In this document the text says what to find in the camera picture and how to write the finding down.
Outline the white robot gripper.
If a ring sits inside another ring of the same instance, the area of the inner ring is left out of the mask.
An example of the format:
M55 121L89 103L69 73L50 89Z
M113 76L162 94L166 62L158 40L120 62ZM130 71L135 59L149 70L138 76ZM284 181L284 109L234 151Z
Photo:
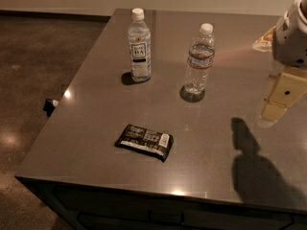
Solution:
M265 100L261 117L277 122L306 92L307 71L307 0L295 0L276 23L272 54L288 66L278 74Z

